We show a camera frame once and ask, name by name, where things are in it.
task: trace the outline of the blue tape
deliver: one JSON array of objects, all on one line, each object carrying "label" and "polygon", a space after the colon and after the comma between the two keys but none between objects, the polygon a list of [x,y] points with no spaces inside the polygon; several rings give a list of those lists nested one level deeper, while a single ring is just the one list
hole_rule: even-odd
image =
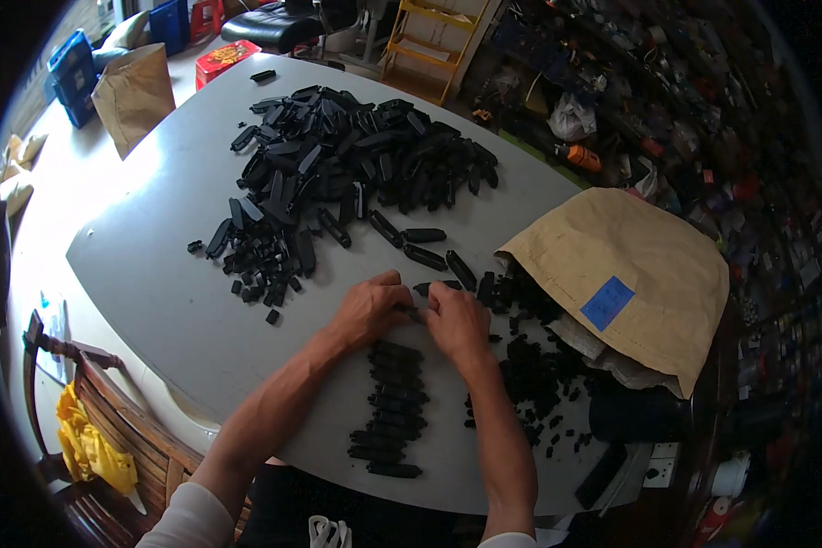
[{"label": "blue tape", "polygon": [[591,297],[581,313],[601,332],[624,310],[635,293],[614,276]]}]

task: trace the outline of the white sleeve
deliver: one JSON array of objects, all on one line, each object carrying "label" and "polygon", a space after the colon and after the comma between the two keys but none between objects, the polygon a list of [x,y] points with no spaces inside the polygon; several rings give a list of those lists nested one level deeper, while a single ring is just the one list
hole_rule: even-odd
[{"label": "white sleeve", "polygon": [[233,538],[229,511],[208,488],[187,481],[174,491],[161,521],[137,548],[222,548]]},{"label": "white sleeve", "polygon": [[478,548],[537,548],[537,544],[527,533],[500,533],[479,544]]}]

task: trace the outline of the floor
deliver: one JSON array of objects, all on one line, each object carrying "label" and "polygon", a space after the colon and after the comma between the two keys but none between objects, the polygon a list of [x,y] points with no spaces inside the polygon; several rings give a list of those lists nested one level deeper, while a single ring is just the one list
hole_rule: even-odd
[{"label": "floor", "polygon": [[[221,38],[209,38],[168,60],[177,107],[195,93],[195,60],[224,44]],[[351,64],[347,64],[347,71],[377,77]],[[21,334],[27,329],[41,290],[52,295],[52,299],[60,294],[66,300],[70,338],[120,357],[126,371],[111,369],[110,376],[168,430],[196,451],[206,453],[219,425],[172,394],[143,365],[98,312],[66,260],[67,248],[79,227],[120,197],[100,183],[99,177],[121,164],[112,138],[97,117],[82,129],[75,129],[57,101],[46,108],[31,132],[42,133],[48,133],[49,138],[32,170],[33,196],[15,226],[9,324],[0,337],[4,380],[31,459],[39,459],[40,451],[24,402]],[[55,403],[62,389],[37,369],[37,416],[49,453],[60,452],[54,433],[58,430]]]}]

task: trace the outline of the power outlet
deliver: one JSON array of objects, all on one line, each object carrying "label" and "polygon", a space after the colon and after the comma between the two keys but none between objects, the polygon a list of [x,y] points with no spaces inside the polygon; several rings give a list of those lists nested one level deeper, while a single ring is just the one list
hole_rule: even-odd
[{"label": "power outlet", "polygon": [[[676,459],[680,455],[680,445],[673,444],[655,444],[651,450],[651,458],[648,460],[648,468],[646,468],[646,477],[643,481],[644,488],[652,489],[666,489],[673,482],[673,467],[676,466]],[[658,475],[651,478],[648,477],[648,472],[652,469],[658,471]]]}]

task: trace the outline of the yellow ladder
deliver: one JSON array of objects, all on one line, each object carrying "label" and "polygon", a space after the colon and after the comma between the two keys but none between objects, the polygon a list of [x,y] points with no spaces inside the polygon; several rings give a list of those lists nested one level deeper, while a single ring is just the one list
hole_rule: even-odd
[{"label": "yellow ladder", "polygon": [[[478,29],[481,16],[484,15],[488,4],[490,4],[490,0],[484,0],[479,14],[477,16],[471,16],[449,10],[444,6],[424,2],[424,0],[401,0],[399,3],[399,14],[396,16],[396,22],[393,24],[393,33],[390,35],[390,41],[386,44],[387,57],[384,70],[381,72],[380,81],[397,90],[402,90],[405,93],[410,93],[411,95],[425,99],[429,103],[441,106],[444,103],[445,97],[448,95],[450,82],[453,81],[454,74],[456,74],[459,69],[466,49],[469,48],[471,37]],[[411,18],[410,14],[412,13],[430,17],[466,31],[468,37],[463,44],[463,49],[461,51],[452,51],[427,42],[426,40],[405,34],[405,29],[408,20]],[[444,60],[438,59],[432,55],[428,55],[426,50],[438,52],[441,54],[441,57],[446,58]],[[443,69],[448,73],[448,78],[445,81],[429,74],[399,66],[396,64],[396,58],[399,55],[412,57],[438,67],[439,69]]]}]

